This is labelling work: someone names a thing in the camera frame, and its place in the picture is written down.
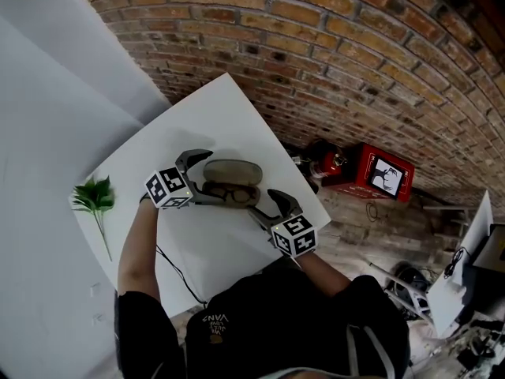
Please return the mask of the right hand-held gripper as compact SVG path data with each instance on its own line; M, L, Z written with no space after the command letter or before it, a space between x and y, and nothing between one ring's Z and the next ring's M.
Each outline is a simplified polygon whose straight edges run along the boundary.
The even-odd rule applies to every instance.
M277 204L278 216L269 216L256 206L249 206L247 211L270 235L272 245L292 258L313 252L318 246L317 231L305 217L298 201L278 189L268 189L267 194ZM288 219L277 223L280 216Z

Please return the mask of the red fire extinguisher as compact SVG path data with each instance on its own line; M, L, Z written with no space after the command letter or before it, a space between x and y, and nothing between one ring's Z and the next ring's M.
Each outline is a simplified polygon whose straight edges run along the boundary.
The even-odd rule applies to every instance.
M344 151L336 144L324 139L313 141L306 149L310 175L317 179L340 175L342 167L348 163Z

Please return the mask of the person's black t-shirt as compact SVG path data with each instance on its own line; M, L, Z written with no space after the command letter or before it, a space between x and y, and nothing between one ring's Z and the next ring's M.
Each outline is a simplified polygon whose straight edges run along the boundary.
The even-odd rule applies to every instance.
M261 379L294 369L402 379L410 360L408 326L372 276L331 297L294 268L245 277L189 319L184 346L149 295L121 295L116 318L124 379Z

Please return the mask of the person's right forearm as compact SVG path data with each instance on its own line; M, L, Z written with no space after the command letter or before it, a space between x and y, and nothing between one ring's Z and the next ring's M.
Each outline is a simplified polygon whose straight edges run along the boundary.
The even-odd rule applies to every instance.
M295 258L296 263L307 277L328 297L344 291L351 280L333 268L314 252Z

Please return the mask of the black round wheel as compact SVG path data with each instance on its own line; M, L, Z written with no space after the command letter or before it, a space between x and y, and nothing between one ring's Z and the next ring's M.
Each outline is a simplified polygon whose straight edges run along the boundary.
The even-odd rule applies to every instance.
M425 278L425 276L417 268L413 267L406 261L397 263L392 272L394 276L399 278L401 281L408 283L423 293L425 293L430 286L430 283ZM403 301L408 302L411 306L413 305L409 291L400 283L389 280L387 289L393 292Z

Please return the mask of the small white side table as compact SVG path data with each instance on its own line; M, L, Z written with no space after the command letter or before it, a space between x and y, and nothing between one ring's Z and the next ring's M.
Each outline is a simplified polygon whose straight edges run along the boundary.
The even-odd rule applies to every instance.
M469 303L469 300L465 300L465 296L469 297L470 284L463 283L463 270L469 264L470 257L475 253L481 240L489 235L493 222L492 205L486 190L466 233L462 237L460 246L454 253L455 255L460 254L461 257L455 263L452 274L445 278L442 273L427 291L432 325L439 338L445 336L447 330Z

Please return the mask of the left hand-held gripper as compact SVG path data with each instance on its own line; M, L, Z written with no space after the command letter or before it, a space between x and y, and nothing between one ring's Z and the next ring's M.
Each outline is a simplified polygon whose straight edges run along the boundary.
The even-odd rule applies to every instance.
M243 204L236 203L233 200L225 201L221 197L208 194L204 190L207 185L231 185L231 183L205 182L200 189L194 182L194 197L187 178L182 172L187 172L190 168L213 154L213 151L207 149L187 150L176 159L176 166L173 165L160 171L153 171L144 182L144 188L154 206L156 208L181 208L188 205L193 199L195 205L242 208Z

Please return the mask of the black eyeglasses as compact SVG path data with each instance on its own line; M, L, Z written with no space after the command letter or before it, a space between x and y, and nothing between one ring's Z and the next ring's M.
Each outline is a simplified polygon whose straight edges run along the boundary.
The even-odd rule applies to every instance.
M204 190L208 194L214 194L221 197L225 201L233 200L236 203L244 204L247 201L256 199L256 190L248 186L240 186L233 184L214 184L207 185Z

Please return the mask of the black monitor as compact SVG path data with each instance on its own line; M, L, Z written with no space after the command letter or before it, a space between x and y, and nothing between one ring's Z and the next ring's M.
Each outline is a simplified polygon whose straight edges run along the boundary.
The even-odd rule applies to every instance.
M465 308L492 315L505 302L505 273L467 265L463 268Z

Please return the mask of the brown cardboard box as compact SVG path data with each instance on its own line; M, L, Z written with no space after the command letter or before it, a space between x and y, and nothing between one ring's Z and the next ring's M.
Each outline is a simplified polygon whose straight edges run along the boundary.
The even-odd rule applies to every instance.
M490 235L473 262L473 267L505 273L505 224L491 225Z

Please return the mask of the beige glasses case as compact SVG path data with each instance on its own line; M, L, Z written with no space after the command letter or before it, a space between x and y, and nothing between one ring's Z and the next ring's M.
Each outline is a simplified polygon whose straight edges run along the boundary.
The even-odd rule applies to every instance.
M255 163L236 159L212 160L205 165L203 175L204 182L223 182L254 188L256 199L247 201L242 208L255 206L260 200L258 185L263 179L263 171Z

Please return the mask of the person's left forearm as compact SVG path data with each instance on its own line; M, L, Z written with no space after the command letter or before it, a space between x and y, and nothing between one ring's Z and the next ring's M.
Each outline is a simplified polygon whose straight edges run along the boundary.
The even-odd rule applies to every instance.
M118 294L135 291L160 301L155 273L159 210L143 197L127 234L118 265Z

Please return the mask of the red fire equipment box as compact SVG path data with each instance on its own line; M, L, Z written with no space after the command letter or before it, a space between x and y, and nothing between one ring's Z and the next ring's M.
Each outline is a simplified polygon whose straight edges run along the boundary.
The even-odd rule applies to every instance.
M363 199L407 202L415 167L408 161L370 144L344 148L348 163L340 175L322 178L321 185Z

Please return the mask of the green artificial leaf sprig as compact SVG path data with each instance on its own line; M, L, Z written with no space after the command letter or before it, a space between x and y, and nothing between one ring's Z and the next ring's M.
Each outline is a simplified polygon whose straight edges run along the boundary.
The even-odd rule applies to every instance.
M112 210L115 205L115 194L110 183L110 177L107 176L104 179L90 177L85 184L74 186L71 205L74 212L85 212L93 217L109 261L112 261L103 225L105 213Z

